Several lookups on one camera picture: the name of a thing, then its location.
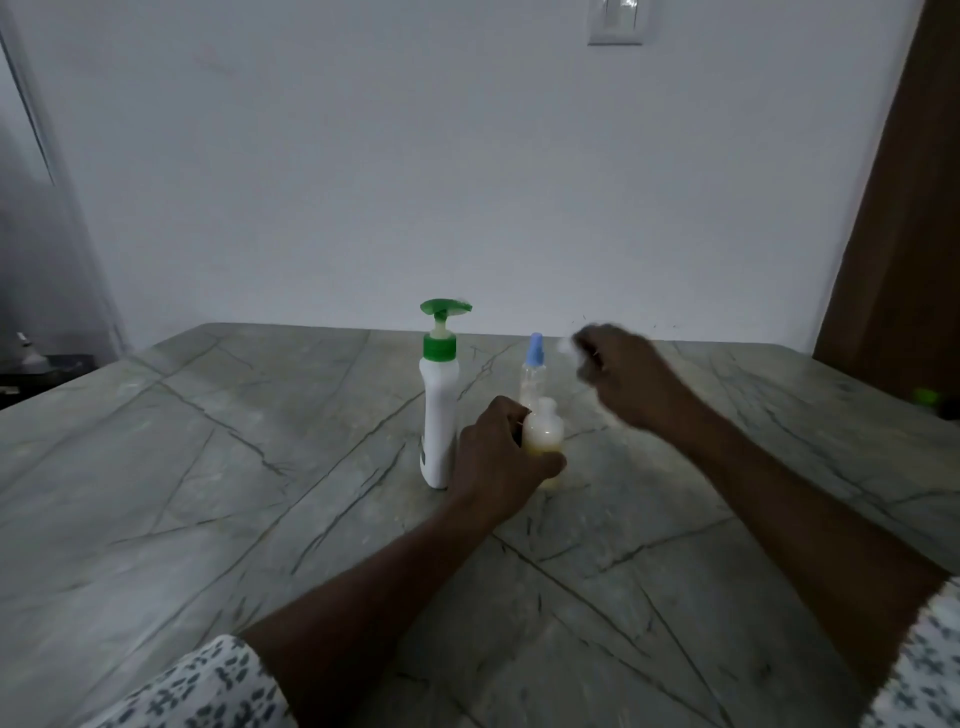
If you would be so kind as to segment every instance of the white sleeve with black print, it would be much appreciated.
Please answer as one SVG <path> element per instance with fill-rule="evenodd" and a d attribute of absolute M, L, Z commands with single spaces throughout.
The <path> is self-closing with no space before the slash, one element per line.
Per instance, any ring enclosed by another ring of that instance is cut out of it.
<path fill-rule="evenodd" d="M 82 728 L 296 728 L 286 698 L 243 640 L 223 635 Z"/>
<path fill-rule="evenodd" d="M 960 728 L 960 579 L 921 610 L 861 728 Z"/>

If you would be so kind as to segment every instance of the forearm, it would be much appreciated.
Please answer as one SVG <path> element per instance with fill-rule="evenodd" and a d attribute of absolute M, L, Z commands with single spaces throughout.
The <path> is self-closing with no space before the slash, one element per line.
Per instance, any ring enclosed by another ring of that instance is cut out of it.
<path fill-rule="evenodd" d="M 790 579 L 849 664 L 880 685 L 918 610 L 948 574 L 705 405 L 670 439 Z"/>
<path fill-rule="evenodd" d="M 300 725 L 329 724 L 352 707 L 486 531 L 463 509 L 447 507 L 240 635 L 273 673 Z"/>

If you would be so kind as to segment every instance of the blue spray nozzle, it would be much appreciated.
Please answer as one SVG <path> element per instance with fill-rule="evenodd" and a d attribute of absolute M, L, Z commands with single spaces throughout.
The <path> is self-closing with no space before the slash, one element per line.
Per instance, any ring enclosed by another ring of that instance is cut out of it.
<path fill-rule="evenodd" d="M 527 348 L 527 365 L 531 367 L 543 366 L 543 334 L 530 334 L 530 346 Z"/>

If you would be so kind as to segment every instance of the person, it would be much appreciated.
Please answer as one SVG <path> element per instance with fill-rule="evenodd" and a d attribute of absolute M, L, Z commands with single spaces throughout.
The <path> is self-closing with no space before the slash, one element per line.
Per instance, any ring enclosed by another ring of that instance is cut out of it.
<path fill-rule="evenodd" d="M 645 338 L 603 325 L 574 340 L 588 355 L 579 375 L 600 402 L 703 472 L 853 672 L 879 690 L 863 726 L 960 725 L 957 580 L 755 445 Z M 337 723 L 431 596 L 564 468 L 559 453 L 518 446 L 526 414 L 497 397 L 463 430 L 449 496 L 433 516 L 239 635 L 187 655 L 86 726 Z"/>

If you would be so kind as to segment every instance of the green object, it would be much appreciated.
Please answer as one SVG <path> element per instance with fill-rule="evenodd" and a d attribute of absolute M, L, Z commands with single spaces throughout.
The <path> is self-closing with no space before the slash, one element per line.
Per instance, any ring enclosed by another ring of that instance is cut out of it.
<path fill-rule="evenodd" d="M 427 361 L 453 361 L 457 358 L 457 337 L 446 329 L 449 316 L 459 316 L 473 310 L 466 301 L 430 299 L 420 304 L 420 310 L 433 316 L 433 330 L 423 336 L 423 358 Z"/>
<path fill-rule="evenodd" d="M 932 389 L 924 389 L 923 387 L 918 387 L 913 390 L 913 401 L 916 404 L 921 404 L 924 407 L 936 407 L 937 403 L 940 401 L 940 394 L 934 392 Z"/>

